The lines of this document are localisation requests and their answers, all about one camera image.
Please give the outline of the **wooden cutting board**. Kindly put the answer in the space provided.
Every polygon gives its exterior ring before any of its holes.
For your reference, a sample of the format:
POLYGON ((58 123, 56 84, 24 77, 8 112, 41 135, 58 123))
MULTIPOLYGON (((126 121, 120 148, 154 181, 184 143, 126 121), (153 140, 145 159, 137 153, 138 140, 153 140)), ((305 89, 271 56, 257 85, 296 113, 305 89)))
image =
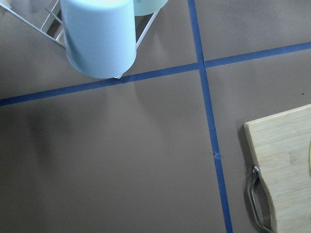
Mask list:
POLYGON ((311 106, 244 124, 270 210, 274 233, 311 231, 311 106))

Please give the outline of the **green cup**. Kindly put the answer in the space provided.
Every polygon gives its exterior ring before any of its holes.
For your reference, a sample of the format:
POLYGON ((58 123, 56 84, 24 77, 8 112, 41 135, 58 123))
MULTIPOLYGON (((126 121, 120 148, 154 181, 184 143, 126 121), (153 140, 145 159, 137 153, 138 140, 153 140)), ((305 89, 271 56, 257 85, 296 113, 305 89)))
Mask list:
POLYGON ((168 0, 133 0, 135 16, 146 16, 160 10, 168 0))

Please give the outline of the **light blue cup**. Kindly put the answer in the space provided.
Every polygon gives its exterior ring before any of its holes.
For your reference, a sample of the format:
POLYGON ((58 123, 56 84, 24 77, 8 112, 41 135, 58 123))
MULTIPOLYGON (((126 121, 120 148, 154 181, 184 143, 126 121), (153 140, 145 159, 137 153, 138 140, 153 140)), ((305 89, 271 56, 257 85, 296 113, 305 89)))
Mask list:
POLYGON ((131 0, 62 0, 65 47, 70 64, 92 78, 122 75, 136 58, 131 0))

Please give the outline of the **white cup rack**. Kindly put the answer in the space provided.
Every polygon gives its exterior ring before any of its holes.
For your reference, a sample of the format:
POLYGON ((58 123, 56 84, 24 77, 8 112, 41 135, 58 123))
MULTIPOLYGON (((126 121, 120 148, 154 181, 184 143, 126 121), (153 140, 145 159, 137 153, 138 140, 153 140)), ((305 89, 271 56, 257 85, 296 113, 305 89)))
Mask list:
MULTIPOLYGON (((26 24, 32 26, 32 23, 26 20, 25 17, 41 11, 46 11, 48 16, 38 30, 43 34, 47 34, 52 22, 56 20, 60 24, 61 31, 59 35, 53 36, 52 40, 66 48, 60 2, 61 0, 2 0, 0 2, 0 16, 4 17, 6 13, 10 12, 26 24)), ((144 39, 159 11, 160 10, 146 16, 135 16, 136 50, 144 39)))

